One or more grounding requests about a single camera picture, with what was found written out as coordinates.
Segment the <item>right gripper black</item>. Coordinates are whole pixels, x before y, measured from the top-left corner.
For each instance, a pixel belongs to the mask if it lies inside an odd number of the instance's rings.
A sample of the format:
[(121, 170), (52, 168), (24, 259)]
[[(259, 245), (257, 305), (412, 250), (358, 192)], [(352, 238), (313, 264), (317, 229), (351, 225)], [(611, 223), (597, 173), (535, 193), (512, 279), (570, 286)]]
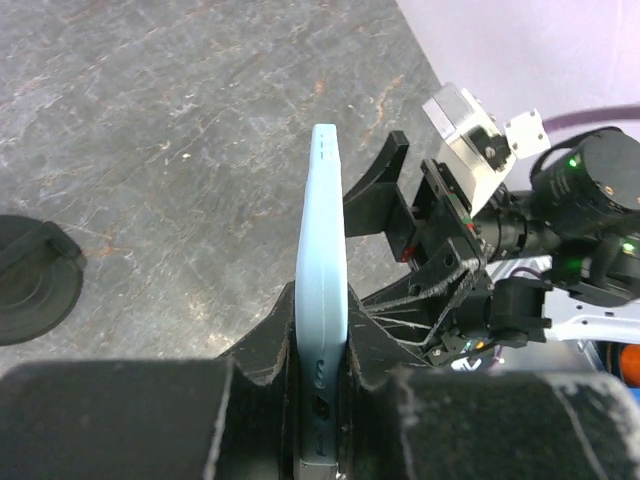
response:
[[(386, 230), (409, 141), (389, 133), (369, 169), (343, 197), (345, 236)], [(489, 347), (493, 284), (487, 257), (448, 169), (421, 164), (423, 179), (407, 214), (413, 238), (410, 273), (363, 300), (367, 315), (401, 347), (428, 365), (448, 365)]]

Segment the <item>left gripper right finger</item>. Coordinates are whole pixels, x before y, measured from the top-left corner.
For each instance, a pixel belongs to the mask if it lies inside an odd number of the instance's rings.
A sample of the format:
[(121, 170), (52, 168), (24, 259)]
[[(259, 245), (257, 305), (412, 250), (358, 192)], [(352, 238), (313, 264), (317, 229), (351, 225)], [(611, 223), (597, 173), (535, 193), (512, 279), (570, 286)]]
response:
[(356, 296), (349, 308), (351, 479), (635, 479), (639, 406), (596, 372), (431, 369)]

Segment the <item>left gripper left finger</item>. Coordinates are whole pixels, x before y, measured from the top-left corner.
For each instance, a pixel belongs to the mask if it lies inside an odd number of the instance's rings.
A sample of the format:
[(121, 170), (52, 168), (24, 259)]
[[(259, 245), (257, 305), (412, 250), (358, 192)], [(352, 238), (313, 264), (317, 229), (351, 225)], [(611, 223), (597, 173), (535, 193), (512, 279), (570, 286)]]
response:
[(289, 479), (293, 289), (214, 359), (34, 362), (1, 379), (5, 479)]

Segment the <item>phone with light blue case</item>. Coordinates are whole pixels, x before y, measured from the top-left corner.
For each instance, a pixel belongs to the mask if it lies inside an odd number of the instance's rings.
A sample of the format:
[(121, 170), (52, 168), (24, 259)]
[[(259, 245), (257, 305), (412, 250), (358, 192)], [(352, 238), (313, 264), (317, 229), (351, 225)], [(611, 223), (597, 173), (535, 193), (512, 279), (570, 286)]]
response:
[(337, 127), (312, 129), (295, 270), (304, 468), (338, 464), (339, 370), (348, 337), (348, 281)]

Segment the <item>black phone stand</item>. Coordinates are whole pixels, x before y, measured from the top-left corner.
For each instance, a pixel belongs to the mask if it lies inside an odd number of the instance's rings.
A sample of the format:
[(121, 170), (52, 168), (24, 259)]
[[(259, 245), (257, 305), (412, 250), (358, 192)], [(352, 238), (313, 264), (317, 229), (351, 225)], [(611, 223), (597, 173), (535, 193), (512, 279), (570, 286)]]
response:
[(62, 323), (80, 298), (87, 259), (54, 222), (1, 217), (1, 344), (38, 338)]

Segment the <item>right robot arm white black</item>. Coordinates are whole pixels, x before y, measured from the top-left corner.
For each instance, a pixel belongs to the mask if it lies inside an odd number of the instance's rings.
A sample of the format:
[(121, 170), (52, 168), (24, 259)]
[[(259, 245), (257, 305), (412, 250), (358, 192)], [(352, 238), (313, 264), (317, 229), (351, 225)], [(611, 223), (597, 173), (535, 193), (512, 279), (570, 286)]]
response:
[(549, 340), (637, 340), (612, 316), (639, 297), (635, 139), (609, 126), (549, 147), (529, 190), (498, 184), (478, 212), (437, 160), (407, 201), (408, 147), (390, 133), (344, 198), (347, 235), (383, 234), (410, 268), (363, 301), (393, 340), (431, 367)]

